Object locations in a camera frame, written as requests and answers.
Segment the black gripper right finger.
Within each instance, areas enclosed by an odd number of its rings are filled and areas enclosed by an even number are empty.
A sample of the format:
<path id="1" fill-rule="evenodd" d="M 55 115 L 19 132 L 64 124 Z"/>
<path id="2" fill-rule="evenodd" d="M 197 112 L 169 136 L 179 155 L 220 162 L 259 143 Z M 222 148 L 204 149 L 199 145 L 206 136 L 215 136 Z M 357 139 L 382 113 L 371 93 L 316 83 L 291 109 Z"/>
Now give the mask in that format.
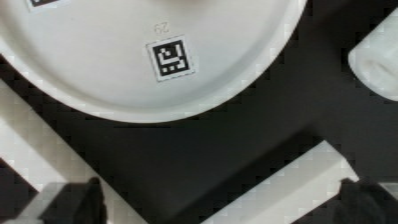
<path id="1" fill-rule="evenodd" d="M 398 182 L 341 181 L 334 224 L 398 224 Z"/>

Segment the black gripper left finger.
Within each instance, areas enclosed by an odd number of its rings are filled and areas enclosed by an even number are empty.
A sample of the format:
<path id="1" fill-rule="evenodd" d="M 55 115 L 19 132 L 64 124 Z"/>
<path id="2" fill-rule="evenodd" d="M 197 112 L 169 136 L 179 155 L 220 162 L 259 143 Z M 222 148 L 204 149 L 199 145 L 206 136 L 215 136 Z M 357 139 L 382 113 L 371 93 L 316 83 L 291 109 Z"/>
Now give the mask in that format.
<path id="1" fill-rule="evenodd" d="M 67 183 L 39 215 L 44 224 L 106 224 L 101 181 Z"/>

